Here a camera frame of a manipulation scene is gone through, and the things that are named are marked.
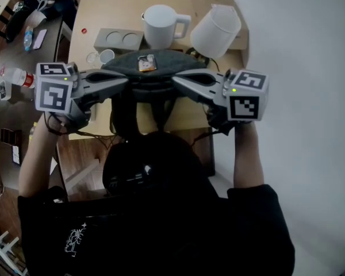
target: dark table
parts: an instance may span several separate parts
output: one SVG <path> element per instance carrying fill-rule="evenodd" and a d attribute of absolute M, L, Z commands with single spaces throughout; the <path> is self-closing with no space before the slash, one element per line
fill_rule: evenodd
<path fill-rule="evenodd" d="M 27 72 L 35 73 L 39 62 L 55 62 L 59 40 L 62 33 L 62 19 L 51 22 L 43 21 L 33 32 L 33 42 L 38 32 L 47 29 L 43 44 L 38 50 L 24 51 L 23 32 L 7 45 L 0 53 L 0 69 L 5 67 L 18 67 Z M 0 134 L 1 128 L 21 130 L 21 156 L 22 160 L 27 152 L 29 131 L 33 123 L 38 121 L 41 112 L 35 109 L 35 90 L 12 85 L 11 99 L 0 100 Z M 18 176 L 20 166 L 12 162 L 12 147 L 0 142 L 0 176 L 5 187 L 18 189 Z M 62 186 L 59 165 L 53 171 L 50 185 Z"/>

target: water bottle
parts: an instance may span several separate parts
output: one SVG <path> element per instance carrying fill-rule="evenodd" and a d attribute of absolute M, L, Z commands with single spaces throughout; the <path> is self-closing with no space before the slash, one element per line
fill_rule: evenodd
<path fill-rule="evenodd" d="M 33 28 L 27 26 L 25 29 L 24 35 L 24 48 L 26 51 L 29 51 L 30 46 L 32 45 L 32 36 L 33 36 Z"/>
<path fill-rule="evenodd" d="M 29 72 L 16 67 L 6 67 L 1 69 L 0 76 L 5 82 L 12 83 L 27 88 L 35 87 L 35 76 Z"/>

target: black t-shirt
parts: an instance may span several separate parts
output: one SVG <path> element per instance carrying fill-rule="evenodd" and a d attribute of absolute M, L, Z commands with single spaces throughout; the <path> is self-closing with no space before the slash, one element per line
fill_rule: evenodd
<path fill-rule="evenodd" d="M 178 267 L 182 274 L 186 265 L 216 265 L 232 275 L 294 269 L 294 247 L 269 185 L 229 189 L 227 200 L 215 202 L 158 193 L 62 204 L 44 197 L 18 198 L 31 276 L 167 274 Z"/>

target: white chair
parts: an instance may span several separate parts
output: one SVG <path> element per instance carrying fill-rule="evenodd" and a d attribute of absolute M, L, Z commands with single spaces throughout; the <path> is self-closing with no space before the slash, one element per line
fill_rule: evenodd
<path fill-rule="evenodd" d="M 28 270 L 27 268 L 24 269 L 22 272 L 21 269 L 17 266 L 17 262 L 19 261 L 17 258 L 15 260 L 12 260 L 8 256 L 8 252 L 11 253 L 12 255 L 12 247 L 19 241 L 19 238 L 15 238 L 12 242 L 10 243 L 3 243 L 2 240 L 6 235 L 8 235 L 8 231 L 6 231 L 3 235 L 0 236 L 0 258 L 11 268 L 15 273 L 17 273 L 20 276 L 24 276 L 27 274 Z"/>

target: wooden floor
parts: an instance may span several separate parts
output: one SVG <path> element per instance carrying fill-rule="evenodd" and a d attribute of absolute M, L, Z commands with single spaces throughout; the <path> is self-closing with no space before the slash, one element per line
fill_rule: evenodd
<path fill-rule="evenodd" d="M 5 44 L 4 40 L 0 39 L 0 50 Z M 63 58 L 67 57 L 62 51 L 62 48 L 59 51 L 59 56 Z M 173 133 L 191 144 L 195 137 L 206 131 L 207 129 L 196 129 Z M 205 138 L 197 142 L 194 146 L 194 151 L 200 157 L 208 174 L 214 172 L 213 151 L 207 150 L 210 148 L 211 144 L 212 138 Z M 86 139 L 69 141 L 67 136 L 62 136 L 58 144 L 58 151 L 64 179 L 86 166 L 88 162 L 92 161 L 94 158 L 100 159 L 101 162 L 101 165 L 80 184 L 76 185 L 69 194 L 78 195 L 77 199 L 84 199 L 88 191 L 104 188 L 102 184 L 102 169 L 108 152 L 98 140 Z M 16 191 L 6 189 L 0 200 L 0 234 L 8 230 L 10 233 L 8 240 L 17 236 L 19 238 L 21 237 L 20 222 L 17 214 L 17 196 L 18 193 Z"/>

